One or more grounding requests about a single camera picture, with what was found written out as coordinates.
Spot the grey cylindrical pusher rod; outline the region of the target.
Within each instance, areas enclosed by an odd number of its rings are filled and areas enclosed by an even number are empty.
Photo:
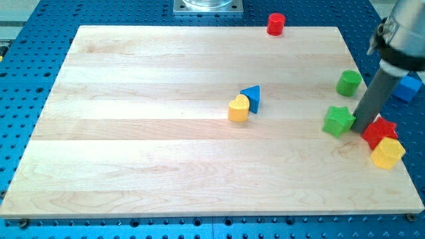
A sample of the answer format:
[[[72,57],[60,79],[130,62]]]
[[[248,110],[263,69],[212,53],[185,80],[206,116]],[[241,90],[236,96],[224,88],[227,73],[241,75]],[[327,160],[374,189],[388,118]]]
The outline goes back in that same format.
[[[374,122],[399,82],[399,70],[379,68],[353,113],[352,131],[363,133]]]

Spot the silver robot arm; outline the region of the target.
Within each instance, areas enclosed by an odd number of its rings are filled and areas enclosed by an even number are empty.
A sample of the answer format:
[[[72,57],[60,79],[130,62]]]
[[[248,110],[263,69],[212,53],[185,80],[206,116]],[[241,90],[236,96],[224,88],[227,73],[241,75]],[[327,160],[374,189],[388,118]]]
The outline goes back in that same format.
[[[409,72],[424,71],[424,1],[399,0],[375,29],[367,54],[380,56],[379,69],[353,112],[351,129],[362,133],[374,122]]]

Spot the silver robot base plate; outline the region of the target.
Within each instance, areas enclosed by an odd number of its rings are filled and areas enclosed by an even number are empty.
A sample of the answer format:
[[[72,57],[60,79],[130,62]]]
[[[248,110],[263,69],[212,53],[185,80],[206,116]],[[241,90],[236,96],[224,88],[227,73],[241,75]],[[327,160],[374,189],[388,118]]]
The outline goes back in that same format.
[[[243,0],[174,0],[175,15],[242,15]]]

